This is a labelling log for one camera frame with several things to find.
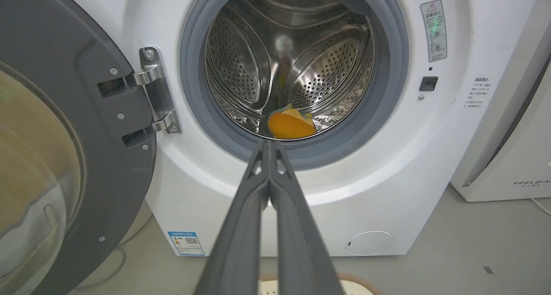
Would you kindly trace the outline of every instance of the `sticker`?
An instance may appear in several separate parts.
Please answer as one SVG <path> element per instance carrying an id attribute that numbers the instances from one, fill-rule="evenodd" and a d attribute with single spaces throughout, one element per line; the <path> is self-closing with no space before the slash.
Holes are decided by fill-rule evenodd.
<path id="1" fill-rule="evenodd" d="M 205 256 L 194 232 L 168 232 L 180 256 Z"/>
<path id="2" fill-rule="evenodd" d="M 446 19 L 442 0 L 434 0 L 421 4 L 421 15 L 427 31 L 429 45 L 429 62 L 439 61 L 447 57 Z"/>
<path id="3" fill-rule="evenodd" d="M 471 89 L 465 102 L 464 108 L 477 109 L 481 108 L 490 98 L 490 89 L 492 89 L 492 82 L 489 78 L 474 78 L 471 83 Z"/>

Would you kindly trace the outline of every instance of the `washing machine door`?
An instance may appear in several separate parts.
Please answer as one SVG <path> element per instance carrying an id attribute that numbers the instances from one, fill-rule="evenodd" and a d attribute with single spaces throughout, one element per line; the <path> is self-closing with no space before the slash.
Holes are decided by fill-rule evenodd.
<path id="1" fill-rule="evenodd" d="M 0 27 L 0 294 L 65 294 L 144 200 L 154 77 L 72 0 L 0 0 Z"/>

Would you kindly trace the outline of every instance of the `white washing machine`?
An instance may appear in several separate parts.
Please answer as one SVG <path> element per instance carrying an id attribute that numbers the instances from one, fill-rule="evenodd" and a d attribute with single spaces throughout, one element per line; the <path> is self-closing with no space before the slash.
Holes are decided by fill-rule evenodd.
<path id="1" fill-rule="evenodd" d="M 283 146 L 329 253 L 405 254 L 535 0 L 1 2 L 0 140 L 25 152 L 3 179 L 29 193 L 2 195 L 0 291 L 51 294 L 99 266 L 148 189 L 175 254 L 208 256 L 288 103 L 316 125 Z M 275 256 L 274 209 L 262 218 Z"/>

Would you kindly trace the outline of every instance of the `orange object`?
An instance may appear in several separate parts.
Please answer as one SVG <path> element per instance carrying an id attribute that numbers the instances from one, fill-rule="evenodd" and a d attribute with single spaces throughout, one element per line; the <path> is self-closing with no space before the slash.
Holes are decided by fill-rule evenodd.
<path id="1" fill-rule="evenodd" d="M 278 139 L 297 139 L 308 137 L 316 133 L 316 128 L 304 119 L 285 112 L 276 112 L 268 120 L 270 132 Z"/>

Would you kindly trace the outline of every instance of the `power cord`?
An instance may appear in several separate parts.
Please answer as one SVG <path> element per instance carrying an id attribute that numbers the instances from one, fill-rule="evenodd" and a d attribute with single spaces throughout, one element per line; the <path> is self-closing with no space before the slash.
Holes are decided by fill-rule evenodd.
<path id="1" fill-rule="evenodd" d="M 132 236 L 128 237 L 128 239 L 126 239 L 124 241 L 121 241 L 118 244 L 118 246 L 114 249 L 114 251 L 117 251 L 120 254 L 122 254 L 122 260 L 121 260 L 121 263 L 119 264 L 119 266 L 117 267 L 117 269 L 115 269 L 110 275 L 108 275 L 107 277 L 101 279 L 100 281 L 98 281 L 96 283 L 91 283 L 89 285 L 83 285 L 83 286 L 77 286 L 74 289 L 77 290 L 77 291 L 84 291 L 85 289 L 91 289 L 92 287 L 97 287 L 98 285 L 106 283 L 107 281 L 112 279 L 114 276 L 116 276 L 117 273 L 120 272 L 120 270 L 122 269 L 122 266 L 124 266 L 124 263 L 126 262 L 126 252 L 122 249 L 122 246 L 124 246 L 125 244 L 130 242 L 130 240 L 132 240 L 136 236 L 138 236 L 138 234 L 140 234 L 140 232 L 147 226 L 147 224 L 149 224 L 149 221 L 152 218 L 153 218 L 153 214 L 151 214 L 151 216 L 147 219 L 147 221 L 143 224 L 143 226 L 140 227 L 139 230 L 137 230 L 134 234 L 132 234 Z"/>
<path id="2" fill-rule="evenodd" d="M 535 205 L 537 205 L 541 210 L 543 210 L 543 212 L 547 213 L 547 215 L 551 216 L 551 212 L 549 212 L 549 210 L 545 209 L 544 206 L 541 205 L 541 203 L 539 203 L 537 200 L 533 199 L 532 198 L 532 201 L 534 201 Z"/>

